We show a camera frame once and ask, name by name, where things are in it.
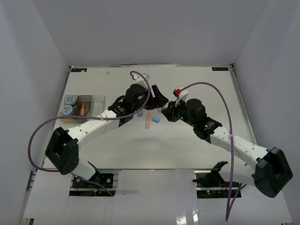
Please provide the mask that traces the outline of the orange correction tape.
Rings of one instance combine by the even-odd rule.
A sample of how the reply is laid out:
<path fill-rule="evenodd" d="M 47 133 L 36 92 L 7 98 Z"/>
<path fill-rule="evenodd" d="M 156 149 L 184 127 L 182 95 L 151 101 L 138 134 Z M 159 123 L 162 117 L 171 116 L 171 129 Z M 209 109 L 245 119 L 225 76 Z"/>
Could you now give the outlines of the orange correction tape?
<path fill-rule="evenodd" d="M 85 103 L 81 104 L 81 107 L 80 107 L 78 115 L 79 116 L 85 116 L 86 115 L 86 106 L 85 106 Z"/>

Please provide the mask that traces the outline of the blue cleaning gel jar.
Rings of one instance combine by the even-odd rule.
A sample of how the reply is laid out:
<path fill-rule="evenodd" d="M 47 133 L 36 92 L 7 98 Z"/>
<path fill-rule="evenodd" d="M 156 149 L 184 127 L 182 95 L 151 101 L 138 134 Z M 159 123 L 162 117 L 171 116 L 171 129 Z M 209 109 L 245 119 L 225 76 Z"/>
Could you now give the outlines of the blue cleaning gel jar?
<path fill-rule="evenodd" d="M 76 96 L 68 95 L 65 97 L 64 103 L 65 103 L 65 105 L 70 105 L 70 106 L 74 107 L 77 104 L 77 98 L 76 98 Z"/>
<path fill-rule="evenodd" d="M 61 114 L 63 116 L 72 116 L 74 114 L 74 111 L 75 110 L 71 105 L 65 105 L 61 110 Z"/>

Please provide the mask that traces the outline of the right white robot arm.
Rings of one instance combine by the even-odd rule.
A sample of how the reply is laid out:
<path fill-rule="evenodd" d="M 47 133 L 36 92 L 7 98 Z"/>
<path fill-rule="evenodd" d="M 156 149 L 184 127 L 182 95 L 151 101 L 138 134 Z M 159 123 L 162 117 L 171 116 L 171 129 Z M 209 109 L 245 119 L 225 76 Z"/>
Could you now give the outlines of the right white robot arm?
<path fill-rule="evenodd" d="M 231 136 L 218 121 L 207 116 L 198 99 L 179 104 L 171 101 L 161 110 L 169 122 L 181 120 L 193 128 L 196 136 L 209 144 L 234 153 L 245 166 L 238 167 L 233 176 L 227 161 L 218 162 L 206 175 L 196 174 L 193 180 L 198 187 L 222 187 L 231 180 L 256 187 L 262 194 L 274 198 L 293 178 L 284 152 L 277 147 L 267 149 L 239 136 Z"/>

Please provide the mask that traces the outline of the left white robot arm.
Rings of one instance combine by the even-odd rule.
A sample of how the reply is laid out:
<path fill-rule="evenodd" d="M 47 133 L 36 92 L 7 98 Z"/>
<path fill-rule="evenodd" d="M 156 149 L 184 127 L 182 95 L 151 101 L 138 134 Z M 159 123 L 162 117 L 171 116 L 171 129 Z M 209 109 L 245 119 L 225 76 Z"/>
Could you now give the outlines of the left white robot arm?
<path fill-rule="evenodd" d="M 132 120 L 132 113 L 161 108 L 168 101 L 156 85 L 149 91 L 140 84 L 132 84 L 126 94 L 117 98 L 97 119 L 67 130 L 62 127 L 55 129 L 45 151 L 46 157 L 60 174 L 79 176 L 88 187 L 94 187 L 99 182 L 95 166 L 79 159 L 79 152 L 84 146 Z"/>

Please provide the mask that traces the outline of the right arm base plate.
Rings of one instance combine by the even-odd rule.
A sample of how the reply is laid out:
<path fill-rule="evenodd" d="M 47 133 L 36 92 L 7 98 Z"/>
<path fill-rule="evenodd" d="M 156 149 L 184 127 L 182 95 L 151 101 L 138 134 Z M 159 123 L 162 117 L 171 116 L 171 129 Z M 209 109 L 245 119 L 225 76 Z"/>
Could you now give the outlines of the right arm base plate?
<path fill-rule="evenodd" d="M 229 194 L 229 182 L 211 172 L 196 172 L 192 180 L 198 199 L 225 199 Z"/>

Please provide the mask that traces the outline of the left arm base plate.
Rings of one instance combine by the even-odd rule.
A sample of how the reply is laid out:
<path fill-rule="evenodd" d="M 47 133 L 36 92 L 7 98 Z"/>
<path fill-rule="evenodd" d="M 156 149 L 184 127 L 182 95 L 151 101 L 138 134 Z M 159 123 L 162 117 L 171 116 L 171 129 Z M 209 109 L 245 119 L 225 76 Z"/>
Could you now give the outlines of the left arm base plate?
<path fill-rule="evenodd" d="M 98 183 L 103 187 L 109 189 L 113 187 L 114 174 L 113 173 L 101 173 L 93 175 L 89 181 Z M 99 185 L 88 183 L 80 180 L 77 177 L 73 177 L 72 188 L 100 188 Z"/>

